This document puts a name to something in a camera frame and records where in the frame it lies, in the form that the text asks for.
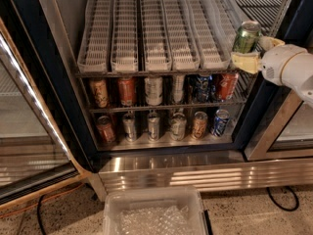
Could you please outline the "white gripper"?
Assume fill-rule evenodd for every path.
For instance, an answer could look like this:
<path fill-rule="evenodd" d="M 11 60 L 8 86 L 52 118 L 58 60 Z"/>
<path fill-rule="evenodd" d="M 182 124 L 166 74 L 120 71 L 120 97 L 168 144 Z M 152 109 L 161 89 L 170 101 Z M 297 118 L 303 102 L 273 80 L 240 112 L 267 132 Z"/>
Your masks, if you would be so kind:
<path fill-rule="evenodd" d="M 281 75 L 285 65 L 296 55 L 306 53 L 302 47 L 292 44 L 285 45 L 283 40 L 270 36 L 261 36 L 259 45 L 264 51 L 267 51 L 262 59 L 259 52 L 246 54 L 232 52 L 232 64 L 251 74 L 258 73 L 261 65 L 263 77 L 276 85 L 283 84 Z"/>

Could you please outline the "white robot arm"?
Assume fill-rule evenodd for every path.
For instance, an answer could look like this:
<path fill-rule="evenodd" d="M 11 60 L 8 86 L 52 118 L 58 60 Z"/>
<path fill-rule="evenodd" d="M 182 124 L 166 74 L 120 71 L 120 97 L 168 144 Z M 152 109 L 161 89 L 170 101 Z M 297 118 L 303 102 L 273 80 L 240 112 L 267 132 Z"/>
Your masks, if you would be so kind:
<path fill-rule="evenodd" d="M 263 55 L 233 51 L 232 64 L 252 74 L 260 71 L 267 81 L 290 88 L 313 108 L 313 54 L 305 48 L 268 36 L 261 36 L 259 44 L 265 51 Z"/>

